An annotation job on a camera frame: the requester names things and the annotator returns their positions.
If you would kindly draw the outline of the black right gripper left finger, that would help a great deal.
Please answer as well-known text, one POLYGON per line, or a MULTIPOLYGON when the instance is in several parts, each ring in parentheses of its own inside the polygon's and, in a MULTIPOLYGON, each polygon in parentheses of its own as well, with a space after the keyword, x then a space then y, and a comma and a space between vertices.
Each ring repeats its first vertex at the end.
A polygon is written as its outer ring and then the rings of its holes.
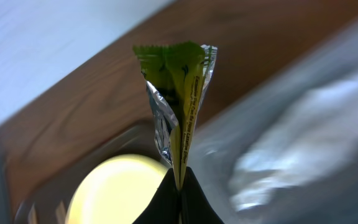
POLYGON ((133 224, 178 224, 178 191, 173 169, 167 170, 146 209, 133 224))

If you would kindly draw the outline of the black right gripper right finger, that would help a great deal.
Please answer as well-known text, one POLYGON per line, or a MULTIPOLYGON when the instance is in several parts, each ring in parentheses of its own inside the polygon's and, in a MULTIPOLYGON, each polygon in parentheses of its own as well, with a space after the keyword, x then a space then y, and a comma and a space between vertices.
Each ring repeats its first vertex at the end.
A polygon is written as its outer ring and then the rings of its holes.
POLYGON ((186 168, 181 197, 183 224, 224 224, 208 202, 194 172, 186 168))

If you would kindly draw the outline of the green snack wrapper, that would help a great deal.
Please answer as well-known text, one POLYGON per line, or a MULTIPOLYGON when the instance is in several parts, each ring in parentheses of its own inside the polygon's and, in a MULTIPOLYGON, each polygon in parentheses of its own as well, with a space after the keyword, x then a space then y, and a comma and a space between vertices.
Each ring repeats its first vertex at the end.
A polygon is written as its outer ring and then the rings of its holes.
POLYGON ((183 186, 195 124, 213 76, 218 49, 182 42, 135 45, 154 117, 155 144, 183 186))

